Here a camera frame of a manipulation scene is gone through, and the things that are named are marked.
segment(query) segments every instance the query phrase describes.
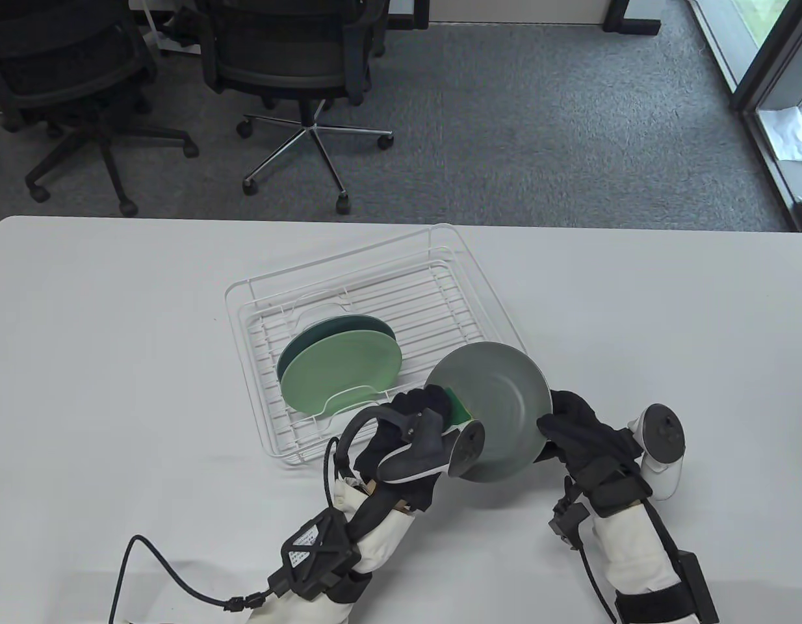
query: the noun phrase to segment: black glove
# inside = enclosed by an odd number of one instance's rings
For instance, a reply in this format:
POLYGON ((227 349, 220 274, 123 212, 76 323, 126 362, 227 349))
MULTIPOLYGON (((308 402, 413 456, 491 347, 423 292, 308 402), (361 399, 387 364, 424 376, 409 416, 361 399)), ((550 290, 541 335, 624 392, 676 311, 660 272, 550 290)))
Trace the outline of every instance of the black glove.
POLYGON ((601 517, 612 516, 653 491, 635 462, 643 449, 629 429, 615 431, 573 392, 552 390, 554 413, 537 419, 549 439, 536 461, 558 458, 601 517))
MULTIPOLYGON (((443 429, 450 423, 452 410, 450 397, 442 387, 436 385, 429 385, 423 390, 416 389, 401 393, 393 398, 392 403, 386 405, 403 414, 418 413, 425 408, 430 408, 445 419, 443 429)), ((378 474, 380 461, 387 454, 395 451, 395 449, 400 449, 404 445, 406 443, 401 440, 401 431, 398 427, 389 424, 389 422, 378 420, 378 430, 372 440, 369 441, 369 445, 354 460, 354 469, 360 472, 364 482, 378 481, 376 475, 378 474)), ((436 487, 436 481, 439 480, 439 476, 440 473, 424 476, 424 478, 407 482, 407 484, 381 484, 381 487, 392 491, 399 499, 407 501, 407 505, 411 509, 424 511, 433 504, 433 489, 436 487)))

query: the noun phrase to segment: black cable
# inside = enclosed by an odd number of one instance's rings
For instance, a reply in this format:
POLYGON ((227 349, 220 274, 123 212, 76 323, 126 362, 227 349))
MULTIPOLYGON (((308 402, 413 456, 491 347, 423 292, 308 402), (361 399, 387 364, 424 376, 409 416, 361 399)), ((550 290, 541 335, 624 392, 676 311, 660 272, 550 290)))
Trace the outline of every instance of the black cable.
MULTIPOLYGON (((330 507, 333 507, 333 505, 332 491, 329 487, 329 456, 331 455, 332 445, 335 445, 335 448, 337 448, 338 442, 341 442, 341 440, 337 439, 336 437, 330 439, 329 443, 326 445, 326 453, 323 455, 323 487, 324 490, 326 490, 326 502, 329 503, 330 507)), ((335 478, 337 478, 337 476, 338 467, 335 466, 335 478)))
POLYGON ((609 605, 606 603, 606 598, 603 597, 601 594, 600 588, 597 586, 597 582, 595 580, 594 574, 591 573, 591 567, 589 565, 589 560, 586 559, 586 551, 583 549, 577 549, 577 552, 580 553, 580 559, 583 559, 583 567, 586 568, 586 574, 589 577, 589 582, 591 583, 591 588, 595 590, 597 594, 597 598, 601 601, 601 605, 603 608, 606 609, 606 615, 609 616, 609 619, 612 620, 612 624, 617 624, 617 619, 615 618, 615 614, 612 613, 612 609, 609 609, 609 605))
POLYGON ((137 541, 140 541, 142 544, 144 544, 144 546, 149 549, 152 555, 158 559, 161 567, 167 571, 167 574, 170 575, 171 579, 175 580, 176 585, 180 586, 181 589, 183 589, 189 595, 192 595, 193 598, 196 598, 196 600, 201 600, 203 603, 213 606, 221 606, 225 611, 240 612, 244 609, 256 609, 258 606, 262 606, 262 604, 265 602, 265 598, 273 594, 272 590, 266 589, 265 591, 258 591, 256 593, 246 595, 245 597, 242 595, 235 595, 228 600, 211 598, 210 595, 202 594, 200 591, 196 591, 195 589, 191 588, 190 585, 185 583, 184 580, 182 580, 172 568, 169 562, 167 562, 167 559, 164 559, 164 556, 158 552, 158 549, 153 546, 147 538, 145 538, 143 535, 133 535, 133 537, 130 538, 130 543, 127 544, 127 550, 124 550, 124 558, 121 561, 121 570, 118 572, 118 584, 115 585, 115 595, 112 598, 112 609, 110 609, 109 612, 109 624, 115 624, 115 611, 118 611, 118 599, 121 597, 121 587, 124 583, 124 574, 127 571, 127 562, 130 558, 130 552, 133 550, 133 546, 135 546, 137 541))

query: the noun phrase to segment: caster wheel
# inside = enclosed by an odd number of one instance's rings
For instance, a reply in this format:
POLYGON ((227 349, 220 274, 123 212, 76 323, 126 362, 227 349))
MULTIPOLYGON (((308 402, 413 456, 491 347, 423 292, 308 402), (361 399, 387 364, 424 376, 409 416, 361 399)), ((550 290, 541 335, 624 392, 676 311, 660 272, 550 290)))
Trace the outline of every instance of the caster wheel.
POLYGON ((339 215, 347 215, 352 211, 352 204, 346 193, 338 195, 338 202, 335 204, 335 210, 338 211, 339 215))
POLYGON ((51 194, 44 189, 44 187, 33 187, 29 189, 29 193, 31 193, 32 199, 38 204, 42 204, 44 202, 48 202, 51 198, 51 194))
POLYGON ((391 148, 393 143, 395 143, 395 135, 378 137, 378 147, 383 150, 388 150, 391 148))
POLYGON ((50 123, 45 128, 45 135, 50 139, 59 139, 63 136, 63 128, 59 127, 59 125, 50 123))
POLYGON ((259 187, 256 185, 255 179, 252 179, 250 182, 242 182, 242 192, 245 193, 247 197, 256 195, 258 191, 259 187))
POLYGON ((152 112, 152 104, 149 103, 148 99, 140 98, 133 107, 136 115, 149 115, 152 112))
POLYGON ((243 139, 247 139, 253 134, 253 124, 250 119, 237 124, 237 134, 243 139))
POLYGON ((198 158, 199 146, 196 143, 185 143, 185 158, 198 158))
POLYGON ((133 204, 130 200, 122 201, 121 205, 118 206, 118 210, 127 218, 134 217, 138 214, 138 206, 133 204))

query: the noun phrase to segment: black office chair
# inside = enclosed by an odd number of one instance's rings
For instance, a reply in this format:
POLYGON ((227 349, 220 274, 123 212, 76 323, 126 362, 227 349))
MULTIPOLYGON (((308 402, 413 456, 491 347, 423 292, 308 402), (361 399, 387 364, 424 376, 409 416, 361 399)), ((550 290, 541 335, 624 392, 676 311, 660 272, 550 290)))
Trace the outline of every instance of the black office chair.
POLYGON ((324 104, 348 98, 363 102, 371 86, 369 51, 374 26, 389 0, 196 0, 201 61, 205 82, 215 92, 225 89, 261 96, 264 101, 296 100, 300 121, 245 115, 237 133, 248 138, 252 120, 295 129, 242 181, 255 195, 254 178, 303 137, 309 136, 329 167, 339 195, 337 211, 351 211, 341 177, 320 140, 321 133, 378 137, 378 147, 393 145, 392 131, 318 123, 324 104))
POLYGON ((133 112, 146 114, 140 86, 155 79, 155 62, 123 0, 12 0, 0 2, 0 109, 3 127, 47 122, 48 134, 75 131, 29 175, 36 202, 50 195, 36 182, 95 140, 101 148, 124 216, 137 206, 124 193, 112 157, 113 134, 181 140, 185 157, 199 148, 183 131, 131 125, 133 112))

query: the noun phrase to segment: chrome chair base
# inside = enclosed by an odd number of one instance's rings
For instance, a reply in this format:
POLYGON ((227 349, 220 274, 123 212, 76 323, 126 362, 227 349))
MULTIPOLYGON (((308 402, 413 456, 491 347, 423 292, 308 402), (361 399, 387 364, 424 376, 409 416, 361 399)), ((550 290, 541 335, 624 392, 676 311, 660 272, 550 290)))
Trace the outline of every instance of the chrome chair base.
MULTIPOLYGON (((343 181, 341 181, 341 176, 338 175, 335 165, 329 158, 329 152, 326 151, 326 148, 320 139, 320 135, 322 133, 329 133, 378 137, 378 147, 383 150, 391 148, 393 142, 395 141, 395 136, 393 136, 393 132, 390 130, 372 130, 372 128, 350 127, 350 125, 324 125, 318 122, 318 116, 320 116, 320 113, 324 110, 324 104, 326 104, 326 101, 321 101, 314 114, 312 115, 309 112, 309 118, 305 119, 303 122, 295 122, 291 119, 280 119, 279 117, 267 115, 244 116, 246 117, 246 121, 241 122, 240 125, 237 126, 237 133, 243 138, 248 138, 252 135, 253 121, 260 121, 271 125, 279 125, 280 127, 292 128, 295 130, 294 134, 289 137, 288 140, 282 143, 279 148, 271 152, 271 154, 264 161, 262 161, 262 163, 259 163, 259 166, 256 167, 256 169, 253 169, 252 172, 244 176, 242 180, 242 189, 247 196, 255 195, 258 191, 255 178, 259 175, 259 173, 262 172, 262 170, 265 169, 265 167, 273 163, 273 161, 276 160, 277 157, 280 157, 280 155, 285 154, 285 152, 291 149, 292 146, 300 142, 303 137, 309 136, 317 146, 317 149, 320 151, 320 155, 323 157, 323 161, 326 163, 326 167, 329 169, 329 172, 332 174, 332 178, 335 180, 335 184, 338 187, 339 193, 337 211, 342 215, 347 215, 350 213, 351 206, 346 187, 344 186, 343 181)), ((302 109, 301 112, 303 112, 303 110, 305 110, 305 105, 303 102, 300 102, 300 105, 300 108, 302 109)))

